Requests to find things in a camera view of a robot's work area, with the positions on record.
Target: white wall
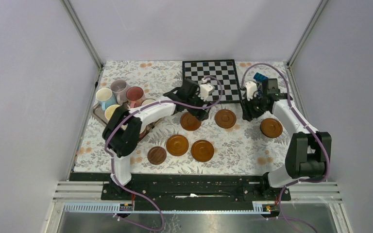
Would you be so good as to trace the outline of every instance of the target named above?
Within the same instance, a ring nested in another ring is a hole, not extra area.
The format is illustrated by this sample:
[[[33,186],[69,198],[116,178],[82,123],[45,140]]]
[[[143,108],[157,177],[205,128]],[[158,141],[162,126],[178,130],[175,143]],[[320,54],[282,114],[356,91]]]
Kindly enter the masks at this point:
[[[72,0],[107,60],[286,61],[320,0]]]
[[[37,233],[97,68],[58,0],[0,0],[0,233]]]
[[[373,232],[373,1],[330,1],[293,71],[354,232]]]

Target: tray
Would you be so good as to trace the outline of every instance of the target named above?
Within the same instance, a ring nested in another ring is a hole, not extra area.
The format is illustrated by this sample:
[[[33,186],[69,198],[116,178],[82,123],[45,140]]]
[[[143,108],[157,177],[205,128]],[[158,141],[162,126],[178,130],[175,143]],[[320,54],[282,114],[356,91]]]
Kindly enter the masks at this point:
[[[98,103],[96,104],[93,108],[92,108],[92,111],[91,111],[91,115],[97,120],[99,121],[99,123],[101,123],[103,126],[106,126],[106,124],[108,123],[108,120],[105,118],[105,112],[102,110],[102,106]],[[159,119],[157,120],[156,122],[154,123],[151,123],[149,125],[147,125],[146,127],[146,132],[145,134],[143,134],[138,141],[141,141],[153,128],[155,128],[155,126],[162,120]]]

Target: blue block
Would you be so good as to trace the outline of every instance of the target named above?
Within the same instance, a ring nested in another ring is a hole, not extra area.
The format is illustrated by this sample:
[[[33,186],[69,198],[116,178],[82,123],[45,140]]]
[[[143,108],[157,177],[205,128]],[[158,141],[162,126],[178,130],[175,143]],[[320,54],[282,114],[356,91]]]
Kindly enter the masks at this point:
[[[264,75],[262,75],[262,74],[260,74],[260,73],[256,73],[256,74],[254,75],[254,79],[255,79],[255,81],[257,81],[257,82],[262,83],[262,81],[267,80],[268,77],[267,77],[267,76],[264,76]]]
[[[255,79],[255,81],[257,81],[257,82],[262,83],[262,81],[267,80],[268,77],[267,77],[267,76],[264,76],[264,75],[262,75],[262,74],[260,74],[260,73],[256,73],[256,74],[254,75],[254,79]],[[261,90],[258,90],[258,95],[259,95],[259,96],[262,95]]]

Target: blue cup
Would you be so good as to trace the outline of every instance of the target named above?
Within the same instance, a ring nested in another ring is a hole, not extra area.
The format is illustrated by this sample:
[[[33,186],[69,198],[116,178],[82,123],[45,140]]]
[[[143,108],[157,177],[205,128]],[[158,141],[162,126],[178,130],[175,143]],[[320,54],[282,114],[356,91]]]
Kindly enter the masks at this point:
[[[117,104],[117,100],[109,88],[99,89],[95,95],[95,98],[97,101],[99,101],[99,104],[102,106],[102,110],[104,111],[109,106]]]

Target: metal frame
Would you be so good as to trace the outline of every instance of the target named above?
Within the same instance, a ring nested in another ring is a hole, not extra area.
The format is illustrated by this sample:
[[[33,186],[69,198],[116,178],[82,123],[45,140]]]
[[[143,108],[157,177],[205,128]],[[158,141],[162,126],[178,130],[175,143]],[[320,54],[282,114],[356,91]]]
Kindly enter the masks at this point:
[[[65,10],[67,11],[72,23],[74,24],[76,30],[79,33],[85,47],[88,49],[89,54],[91,55],[92,59],[94,60],[95,64],[98,66],[99,69],[102,68],[102,60],[99,58],[98,53],[96,52],[94,46],[92,45],[91,41],[89,40],[88,34],[86,34],[84,27],[82,26],[81,21],[78,18],[75,10],[73,9],[72,3],[69,0],[60,0]]]
[[[82,125],[81,125],[81,129],[79,131],[79,137],[78,137],[78,140],[75,144],[75,153],[71,159],[71,162],[69,164],[69,169],[67,171],[67,174],[65,175],[65,180],[68,181],[69,180],[69,176],[70,176],[70,173],[71,171],[73,170],[73,167],[75,166],[75,161],[76,161],[76,153],[77,151],[79,150],[79,147],[81,146],[81,142],[82,142],[82,139],[83,139],[83,136],[84,136],[84,132],[85,132],[85,129],[86,129],[86,125],[89,121],[89,117],[91,116],[91,114],[89,113],[91,111],[91,107],[92,107],[92,103],[93,103],[93,99],[94,99],[94,96],[95,96],[95,90],[97,89],[97,86],[98,86],[98,83],[99,81],[101,80],[101,77],[102,77],[102,74],[103,74],[103,68],[100,68],[99,69],[99,72],[98,72],[98,76],[97,76],[97,79],[96,81],[94,82],[94,88],[92,89],[91,91],[91,98],[89,100],[89,103],[88,103],[88,106],[86,107],[86,111],[85,111],[85,119],[84,121],[82,122]]]
[[[56,233],[64,212],[111,213],[111,206],[125,201],[101,200],[102,187],[107,182],[59,182],[50,209],[51,217],[46,222],[45,233]],[[344,204],[336,182],[300,183],[289,187],[291,201],[283,203],[325,203],[329,206],[337,232],[352,233],[345,214]],[[164,214],[262,214],[261,205],[273,201],[253,201],[253,211],[163,211]],[[157,211],[137,211],[143,214],[157,214]]]
[[[300,41],[298,42],[297,46],[295,47],[294,52],[292,53],[291,57],[288,60],[288,66],[291,67],[295,60],[297,59],[298,54],[300,53],[300,50],[304,46],[307,38],[311,34],[312,29],[314,28],[315,24],[317,23],[318,18],[320,17],[321,13],[323,12],[325,6],[329,0],[321,0],[320,3],[318,4],[317,9],[315,10],[310,22],[308,23],[308,26],[306,27],[303,35],[301,36]]]
[[[85,44],[86,48],[88,49],[92,59],[94,60],[95,64],[100,69],[100,74],[97,78],[97,81],[102,76],[102,61],[99,58],[95,48],[93,47],[91,41],[89,40],[88,35],[86,34],[75,10],[72,7],[72,4],[69,0],[61,0],[62,4],[64,5],[67,13],[69,14],[72,22],[75,25],[75,28],[77,29],[78,33],[80,34],[83,43]],[[287,62],[286,70],[287,70],[287,76],[292,88],[292,91],[294,93],[294,100],[295,103],[300,110],[300,112],[308,119],[304,104],[301,99],[301,96],[298,91],[298,86],[295,81],[295,78],[293,76],[291,66],[294,64],[300,50],[302,49],[303,45],[305,44],[308,36],[310,35],[313,27],[315,26],[319,16],[321,15],[322,11],[324,10],[325,6],[329,0],[321,0],[316,11],[314,12],[313,17],[311,18],[307,28],[305,29],[300,41],[298,42],[294,52],[292,53],[290,59]],[[92,99],[95,94],[96,87],[93,89],[91,93],[91,101],[88,104],[87,113],[90,111],[90,107],[92,106]],[[77,141],[78,148],[80,146],[81,140],[82,140],[82,134],[85,130],[86,123],[88,121],[89,114],[87,114],[85,121],[83,122],[83,125],[81,127],[81,134],[80,138]],[[67,180],[70,175],[70,171],[73,169],[73,165],[75,162],[76,155],[73,156],[73,159],[71,161],[70,169],[68,170],[68,176]],[[74,207],[71,206],[83,206],[88,207],[91,206],[91,208],[86,208],[86,211],[92,211],[93,213],[93,206],[98,206],[99,208],[97,211],[99,213],[102,213],[102,207],[108,206],[108,205],[116,205],[118,203],[123,202],[130,202],[128,201],[103,201],[101,200],[101,194],[104,191],[103,185],[105,182],[59,182],[56,192],[53,197],[53,201],[51,203],[51,206],[48,210],[47,218],[45,220],[45,223],[43,225],[43,232],[46,233],[56,233],[58,232],[58,228],[62,221],[62,216],[65,211],[70,211]],[[333,220],[335,222],[337,232],[339,233],[352,233],[352,228],[349,223],[349,219],[346,215],[344,204],[342,202],[341,195],[339,193],[339,189],[337,186],[337,183],[335,182],[324,182],[324,183],[300,183],[293,185],[289,188],[291,193],[291,201],[284,201],[283,203],[326,203],[332,213]],[[273,201],[253,201],[254,205],[254,211],[250,212],[239,212],[239,211],[216,211],[216,212],[206,212],[203,211],[201,213],[203,214],[260,214],[259,207],[262,204],[273,204]],[[147,211],[143,212],[146,214],[155,213],[156,211]],[[173,213],[177,214],[190,214],[197,212],[189,212],[189,211],[171,211]]]

